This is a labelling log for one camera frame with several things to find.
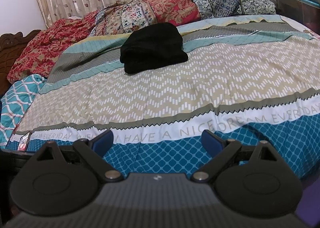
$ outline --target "white logo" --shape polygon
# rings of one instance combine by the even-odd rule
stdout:
[[[162,179],[162,176],[161,175],[156,175],[156,176],[153,177],[153,179],[156,180],[156,181],[159,181],[159,180]]]

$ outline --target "triangular cutout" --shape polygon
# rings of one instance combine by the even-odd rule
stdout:
[[[52,159],[54,159],[52,148],[46,147],[44,152],[38,157],[37,161],[52,160]]]
[[[277,161],[276,157],[271,153],[269,148],[263,147],[260,154],[260,159],[269,160],[269,161]]]

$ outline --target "silver bolt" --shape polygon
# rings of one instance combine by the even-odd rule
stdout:
[[[194,177],[194,179],[201,181],[201,180],[206,180],[206,179],[208,179],[209,174],[206,173],[206,172],[201,172],[201,171],[199,171],[199,172],[195,172],[195,173],[193,174],[193,177]]]
[[[116,179],[121,176],[120,172],[117,170],[109,170],[104,173],[104,176],[108,179]]]

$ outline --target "beige zigzag pattern fabric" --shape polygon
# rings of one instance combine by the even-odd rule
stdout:
[[[62,122],[133,122],[191,113],[208,104],[234,106],[320,89],[320,41],[233,46],[219,43],[189,53],[186,63],[133,76],[123,68],[38,95],[18,131]]]

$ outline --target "gray fabric stripe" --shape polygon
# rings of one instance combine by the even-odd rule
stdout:
[[[163,123],[174,123],[176,121],[187,121],[193,118],[194,116],[203,115],[210,111],[213,111],[216,115],[219,113],[234,113],[239,111],[244,111],[248,109],[262,109],[263,107],[274,107],[279,105],[286,105],[297,101],[297,99],[306,100],[309,99],[317,94],[320,93],[320,90],[315,90],[313,88],[308,89],[303,93],[295,92],[292,95],[288,95],[285,97],[280,98],[272,98],[272,99],[264,99],[262,101],[246,101],[239,104],[232,104],[232,105],[220,105],[219,107],[213,107],[212,104],[208,104],[202,108],[199,108],[191,113],[180,113],[170,117],[157,117],[151,119],[144,119],[140,121],[133,121],[133,122],[124,122],[124,123],[115,123],[110,122],[108,124],[95,124],[93,121],[89,121],[85,124],[75,124],[75,123],[60,123],[57,125],[52,126],[44,126],[35,128],[32,132],[37,130],[50,130],[50,129],[63,129],[65,127],[73,127],[77,130],[88,129],[95,126],[97,129],[130,129],[135,127],[141,126],[153,126],[153,125],[160,125]],[[28,131],[17,131],[16,134],[24,135]]]
[[[72,74],[81,73],[95,66],[113,62],[120,58],[120,48],[105,53],[81,52],[63,53],[52,68],[47,83],[69,78]]]
[[[248,35],[255,31],[299,32],[287,23],[252,22],[248,24],[212,26],[208,29],[195,31],[183,36],[182,38],[183,42],[186,43],[198,38],[214,37],[218,35]]]

